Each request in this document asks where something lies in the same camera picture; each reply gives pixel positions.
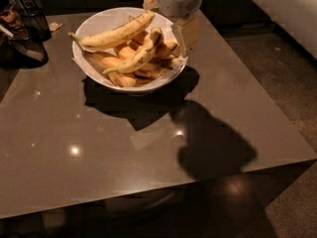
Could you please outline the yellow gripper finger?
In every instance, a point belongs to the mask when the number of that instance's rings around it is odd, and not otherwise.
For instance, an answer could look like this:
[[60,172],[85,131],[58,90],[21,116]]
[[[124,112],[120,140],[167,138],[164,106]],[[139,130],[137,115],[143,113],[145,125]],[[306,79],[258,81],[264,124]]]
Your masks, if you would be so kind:
[[145,10],[156,10],[159,7],[158,2],[156,0],[144,0],[143,8]]
[[180,45],[181,55],[184,58],[188,57],[194,51],[198,43],[198,17],[190,16],[186,19],[176,20],[171,28]]

